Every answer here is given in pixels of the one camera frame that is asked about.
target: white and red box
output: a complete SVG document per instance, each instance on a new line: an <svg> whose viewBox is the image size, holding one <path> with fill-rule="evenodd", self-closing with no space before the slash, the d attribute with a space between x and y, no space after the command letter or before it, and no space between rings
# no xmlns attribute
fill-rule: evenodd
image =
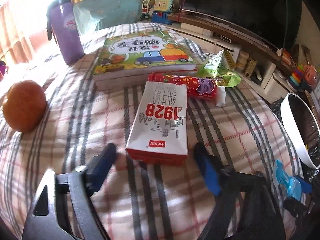
<svg viewBox="0 0 320 240"><path fill-rule="evenodd" d="M188 157L187 86L147 82L126 150L145 163L182 165Z"/></svg>

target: green plastic wrapper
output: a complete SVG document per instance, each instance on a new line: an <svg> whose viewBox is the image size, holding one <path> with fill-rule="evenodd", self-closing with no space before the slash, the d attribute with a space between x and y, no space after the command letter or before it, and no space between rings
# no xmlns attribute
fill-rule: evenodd
<svg viewBox="0 0 320 240"><path fill-rule="evenodd" d="M209 53L197 76L211 78L218 86L234 87L241 82L238 73L232 70L235 63L227 50L221 50L217 55Z"/></svg>

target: teal plastic bag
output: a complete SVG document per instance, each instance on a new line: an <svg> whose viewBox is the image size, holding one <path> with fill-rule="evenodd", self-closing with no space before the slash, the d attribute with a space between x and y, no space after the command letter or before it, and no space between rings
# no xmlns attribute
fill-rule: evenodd
<svg viewBox="0 0 320 240"><path fill-rule="evenodd" d="M141 0L83 0L73 5L79 35L120 24L135 23Z"/></svg>

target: checkered fabric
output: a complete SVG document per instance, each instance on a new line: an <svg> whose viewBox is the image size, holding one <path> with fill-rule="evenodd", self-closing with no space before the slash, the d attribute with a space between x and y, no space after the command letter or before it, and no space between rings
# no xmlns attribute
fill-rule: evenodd
<svg viewBox="0 0 320 240"><path fill-rule="evenodd" d="M184 166L147 165L126 155L125 144L144 85L97 92L92 80L94 62L108 37L161 30L167 28L154 23L100 30L81 37L86 56L75 64L67 66L59 49L49 47L51 55L46 60L29 65L20 75L44 87L48 106L38 127L29 134L13 131L0 111L0 216L18 238L47 168L57 174L70 172L88 163L108 142L117 145L120 157L92 201L114 240L198 238L215 206L193 160L192 148L198 141L240 172L262 171L272 181L275 159L281 159L289 174L302 175L283 126L245 82L226 89L225 107L216 107L211 100L188 99L190 154ZM197 44L176 32L170 34L192 52L195 60L204 60ZM9 85L1 82L0 93L4 94ZM290 236L294 219L282 208L285 191L273 184L271 188ZM228 235L236 231L242 202L239 196Z"/></svg>

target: black screen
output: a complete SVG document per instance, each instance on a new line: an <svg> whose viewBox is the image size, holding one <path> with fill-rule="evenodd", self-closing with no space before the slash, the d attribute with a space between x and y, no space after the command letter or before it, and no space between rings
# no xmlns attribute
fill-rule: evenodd
<svg viewBox="0 0 320 240"><path fill-rule="evenodd" d="M277 48L283 46L288 17L285 48L289 50L298 34L301 6L301 0L185 0L183 9L239 25Z"/></svg>

